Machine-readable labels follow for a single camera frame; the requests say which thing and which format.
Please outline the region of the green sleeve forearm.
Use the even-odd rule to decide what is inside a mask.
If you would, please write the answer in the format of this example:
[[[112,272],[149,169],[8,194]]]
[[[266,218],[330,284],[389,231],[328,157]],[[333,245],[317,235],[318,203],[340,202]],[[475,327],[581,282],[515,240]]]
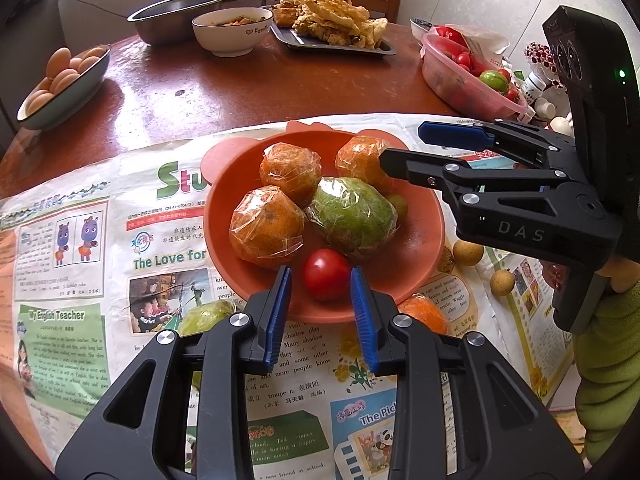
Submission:
[[[575,405],[585,453],[597,463],[639,401],[639,289],[601,299],[585,333],[574,338],[580,385]]]

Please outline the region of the right hand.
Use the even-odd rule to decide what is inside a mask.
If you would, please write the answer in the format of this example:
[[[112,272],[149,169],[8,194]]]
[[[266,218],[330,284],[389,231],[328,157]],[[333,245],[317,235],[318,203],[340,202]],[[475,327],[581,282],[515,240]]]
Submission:
[[[559,263],[541,261],[544,280],[555,290],[559,290],[568,275],[568,269]],[[640,264],[614,255],[598,274],[610,280],[610,286],[618,294],[622,294],[637,285],[640,278]]]

